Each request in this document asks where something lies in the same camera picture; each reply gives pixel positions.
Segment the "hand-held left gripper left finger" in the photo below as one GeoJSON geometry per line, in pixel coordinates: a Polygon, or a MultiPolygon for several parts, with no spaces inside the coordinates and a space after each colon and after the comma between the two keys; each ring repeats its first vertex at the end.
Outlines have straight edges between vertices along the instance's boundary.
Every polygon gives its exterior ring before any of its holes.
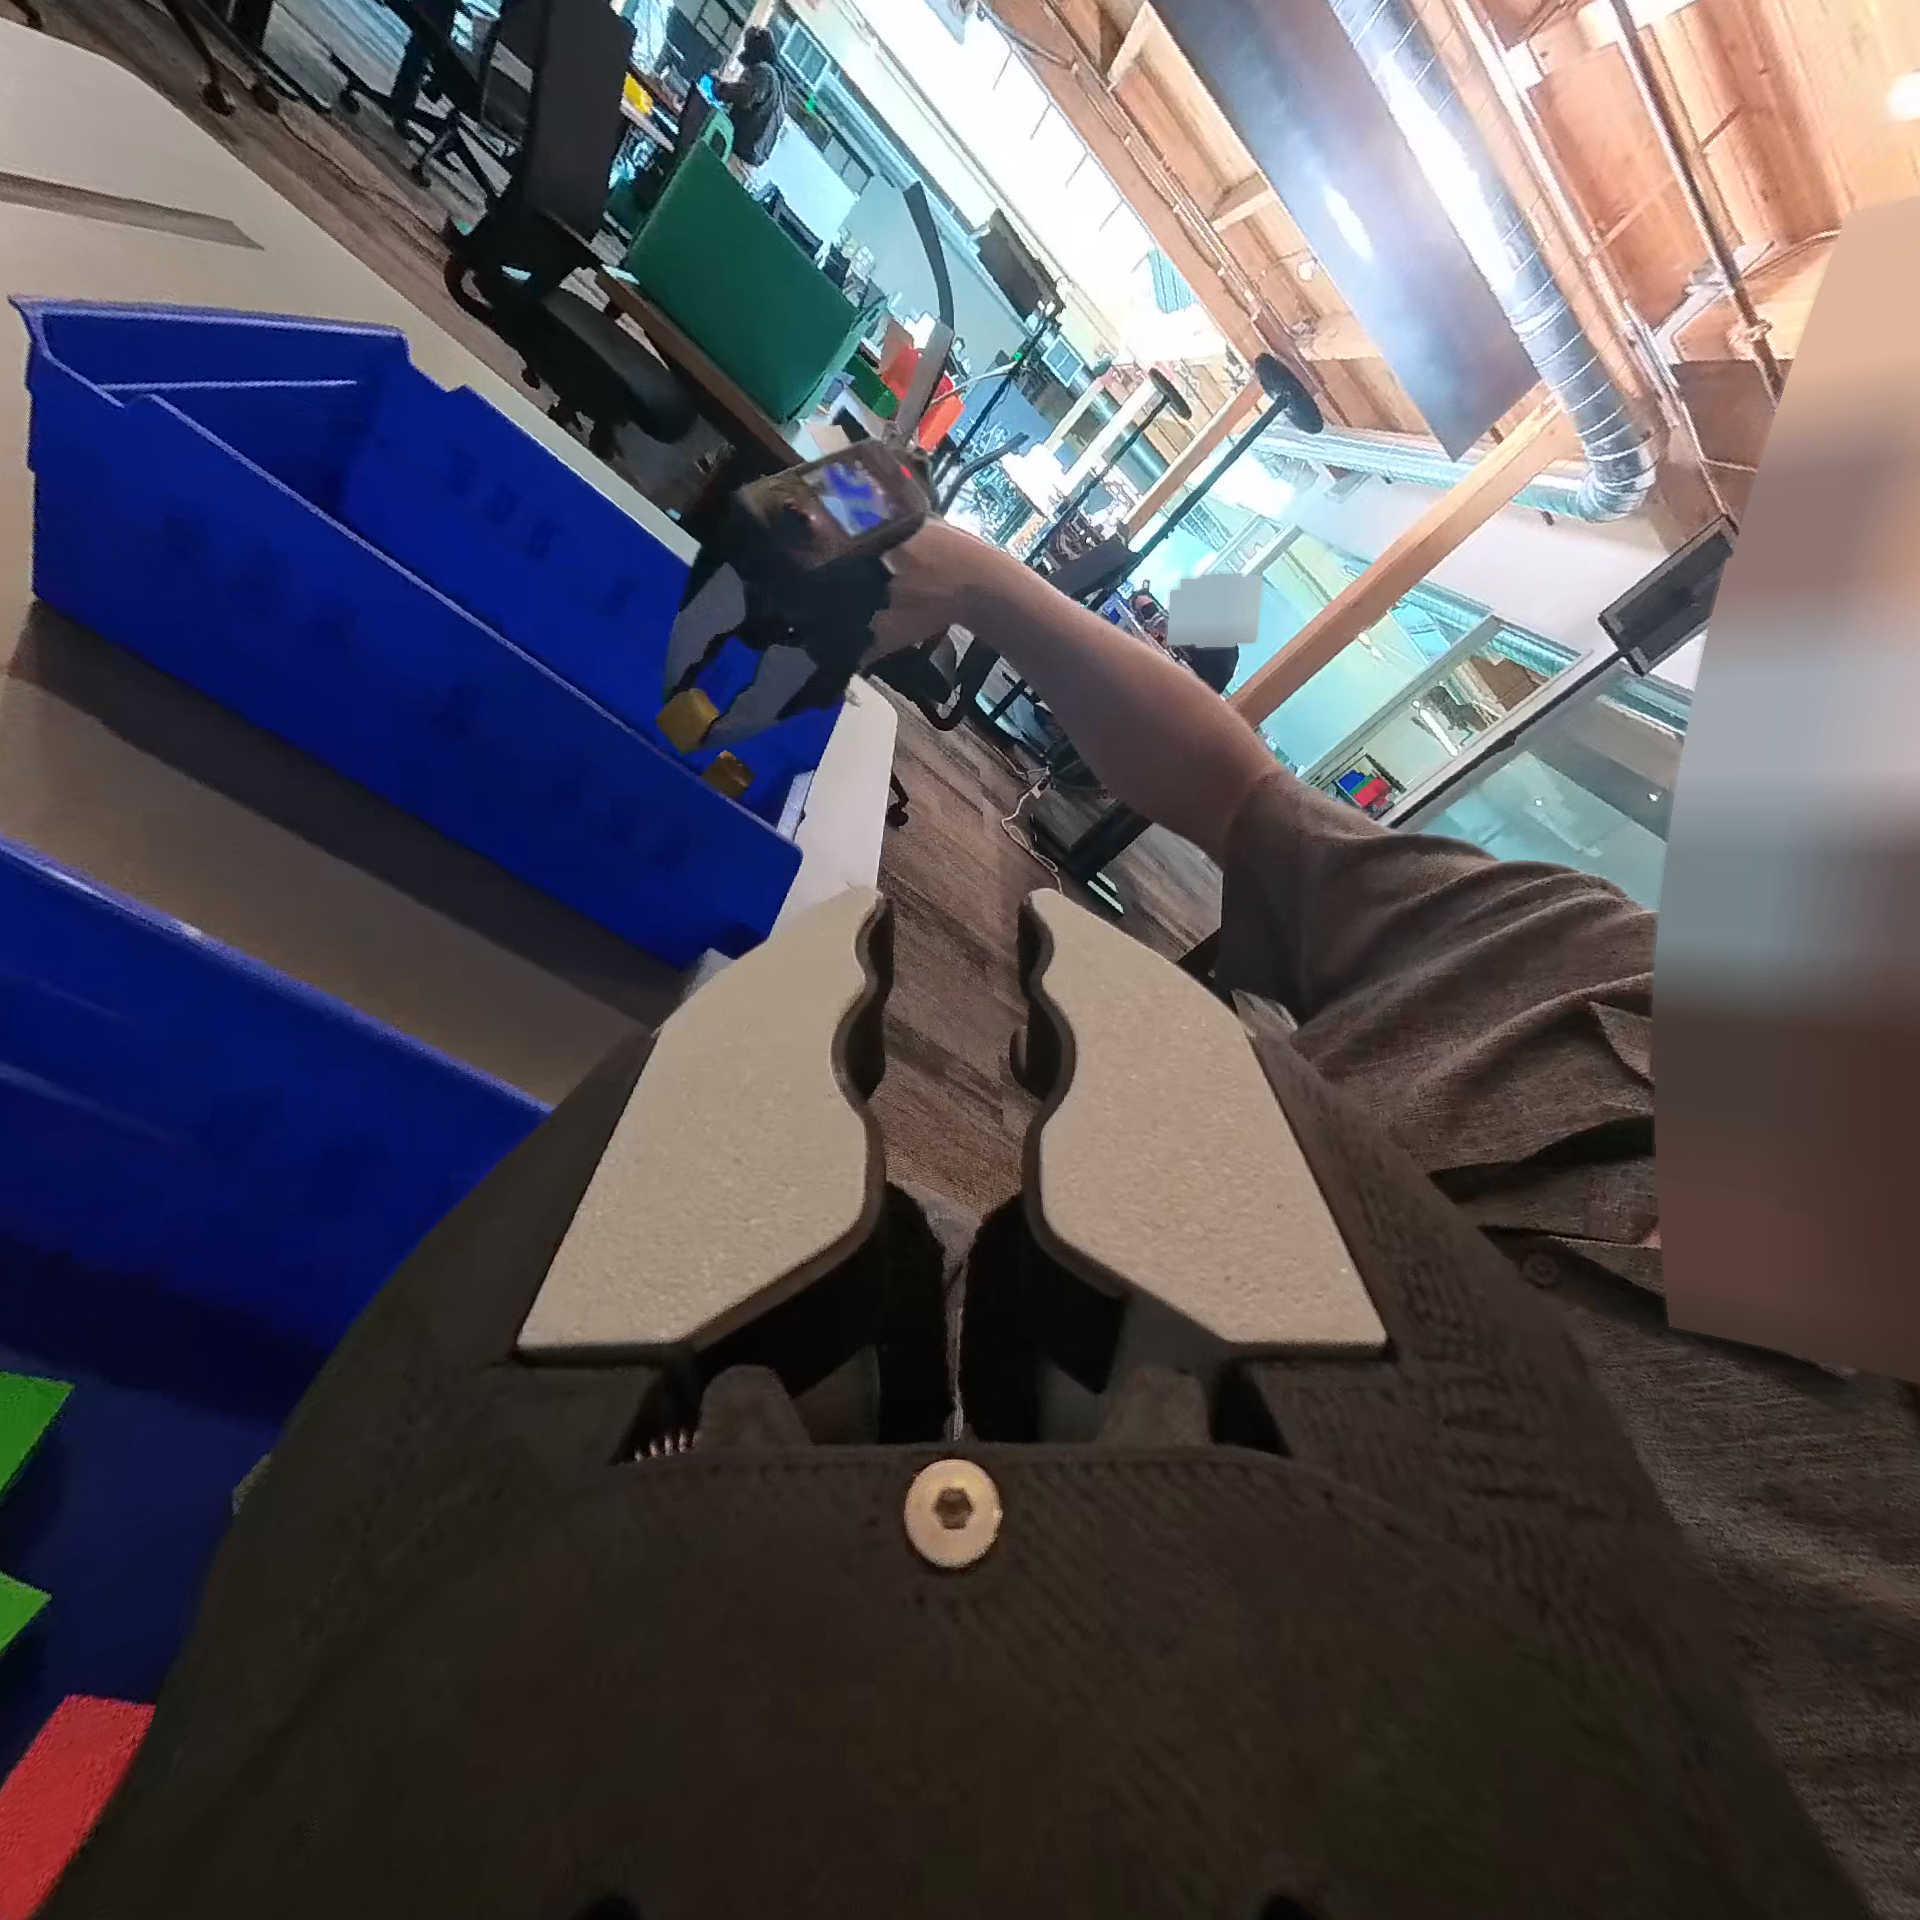
{"type": "Polygon", "coordinates": [[[521,1325],[527,1360],[713,1352],[877,1230],[888,903],[847,887],[665,1021],[521,1325]]]}

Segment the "person's right hand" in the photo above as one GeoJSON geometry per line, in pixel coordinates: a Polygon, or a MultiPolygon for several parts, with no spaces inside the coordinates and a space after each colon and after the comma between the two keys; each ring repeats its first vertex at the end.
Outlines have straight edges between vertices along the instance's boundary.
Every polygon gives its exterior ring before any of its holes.
{"type": "Polygon", "coordinates": [[[942,520],[925,522],[909,539],[881,557],[887,592],[870,619],[864,666],[944,639],[951,630],[976,631],[980,562],[998,553],[942,520]]]}

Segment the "background wooden desk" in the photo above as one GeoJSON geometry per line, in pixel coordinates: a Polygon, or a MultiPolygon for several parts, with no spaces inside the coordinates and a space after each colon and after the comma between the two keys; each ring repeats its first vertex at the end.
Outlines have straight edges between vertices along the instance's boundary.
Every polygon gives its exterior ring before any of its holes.
{"type": "Polygon", "coordinates": [[[793,447],[793,423],[769,419],[744,389],[700,349],[686,330],[665,317],[631,278],[614,269],[594,275],[617,318],[631,322],[656,357],[689,386],[700,419],[727,447],[724,469],[734,475],[759,479],[799,463],[793,447]]]}

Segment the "small black monitor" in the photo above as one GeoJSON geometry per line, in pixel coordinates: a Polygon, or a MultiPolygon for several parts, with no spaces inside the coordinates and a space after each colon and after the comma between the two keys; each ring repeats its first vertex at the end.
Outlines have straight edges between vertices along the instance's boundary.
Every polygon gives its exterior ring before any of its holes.
{"type": "Polygon", "coordinates": [[[1597,613],[1602,635],[1637,677],[1655,674],[1708,630],[1734,546],[1737,522],[1717,517],[1597,613]]]}

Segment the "red cube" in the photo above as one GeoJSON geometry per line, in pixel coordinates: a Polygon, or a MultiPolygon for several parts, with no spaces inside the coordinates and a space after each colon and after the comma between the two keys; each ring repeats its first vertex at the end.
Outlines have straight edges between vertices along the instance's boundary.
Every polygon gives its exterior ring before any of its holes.
{"type": "Polygon", "coordinates": [[[153,1705],[66,1697],[2,1785],[2,1917],[32,1918],[128,1776],[153,1705]]]}

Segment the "blue plastic bin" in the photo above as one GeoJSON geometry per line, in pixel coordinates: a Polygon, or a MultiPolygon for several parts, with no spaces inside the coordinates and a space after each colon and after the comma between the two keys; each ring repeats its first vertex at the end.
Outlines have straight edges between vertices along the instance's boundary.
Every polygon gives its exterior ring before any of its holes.
{"type": "Polygon", "coordinates": [[[674,545],[394,328],[12,306],[42,605],[672,969],[774,930],[833,710],[674,752],[674,545]]]}
{"type": "Polygon", "coordinates": [[[17,843],[2,854],[2,1360],[73,1386],[5,1498],[62,1699],[153,1703],[233,1495],[377,1287],[546,1105],[17,843]]]}

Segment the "silver ventilation duct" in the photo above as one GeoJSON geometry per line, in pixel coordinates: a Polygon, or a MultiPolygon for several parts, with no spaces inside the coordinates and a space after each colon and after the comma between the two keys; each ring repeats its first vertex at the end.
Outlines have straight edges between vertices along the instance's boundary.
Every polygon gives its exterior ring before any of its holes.
{"type": "Polygon", "coordinates": [[[1586,472],[1568,514],[1622,522],[1640,513],[1656,486],[1658,443],[1572,309],[1426,26],[1405,2],[1333,2],[1329,11],[1536,378],[1572,425],[1586,472]]]}

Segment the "grey desk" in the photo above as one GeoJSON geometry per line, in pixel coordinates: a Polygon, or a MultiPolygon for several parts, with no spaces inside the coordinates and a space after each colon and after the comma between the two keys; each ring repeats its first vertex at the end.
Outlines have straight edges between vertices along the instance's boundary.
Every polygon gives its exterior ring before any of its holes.
{"type": "MultiPolygon", "coordinates": [[[[400,283],[393,215],[343,195],[313,219],[320,158],[348,147],[282,112],[300,168],[242,151],[118,64],[154,46],[130,7],[74,43],[5,7],[5,296],[216,304],[400,328],[420,370],[471,386],[679,557],[686,539],[514,386],[502,350],[425,282],[400,283]]],[[[662,968],[389,803],[253,729],[32,592],[28,342],[5,309],[2,827],[404,1035],[556,1099],[633,1024],[652,1026],[721,966],[662,968]]]]}

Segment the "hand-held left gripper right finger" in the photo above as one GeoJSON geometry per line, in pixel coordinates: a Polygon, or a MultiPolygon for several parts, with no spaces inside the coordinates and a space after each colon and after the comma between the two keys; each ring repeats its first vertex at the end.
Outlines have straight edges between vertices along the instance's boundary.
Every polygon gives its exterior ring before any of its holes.
{"type": "Polygon", "coordinates": [[[1065,1298],[1096,1302],[1092,1359],[1381,1359],[1383,1317],[1237,1016],[1060,891],[1021,903],[1016,962],[1024,1218],[1065,1298]]]}

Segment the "green board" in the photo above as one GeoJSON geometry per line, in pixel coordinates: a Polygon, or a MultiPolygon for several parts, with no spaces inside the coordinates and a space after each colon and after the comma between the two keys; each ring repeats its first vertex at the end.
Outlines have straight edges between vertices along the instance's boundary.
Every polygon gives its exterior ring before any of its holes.
{"type": "Polygon", "coordinates": [[[623,275],[780,425],[816,408],[885,312],[852,304],[709,145],[674,169],[623,275]]]}

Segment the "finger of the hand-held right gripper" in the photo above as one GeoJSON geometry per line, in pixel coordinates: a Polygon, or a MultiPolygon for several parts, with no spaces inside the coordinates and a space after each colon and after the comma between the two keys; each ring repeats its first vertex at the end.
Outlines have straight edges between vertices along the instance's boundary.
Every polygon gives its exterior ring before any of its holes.
{"type": "Polygon", "coordinates": [[[821,659],[809,648],[789,641],[765,648],[749,648],[742,641],[730,646],[752,662],[752,672],[716,721],[720,752],[737,752],[744,741],[785,718],[825,710],[840,698],[840,666],[821,659]]]}
{"type": "Polygon", "coordinates": [[[665,695],[693,689],[706,662],[737,633],[749,592],[736,570],[693,570],[665,646],[665,695]]]}

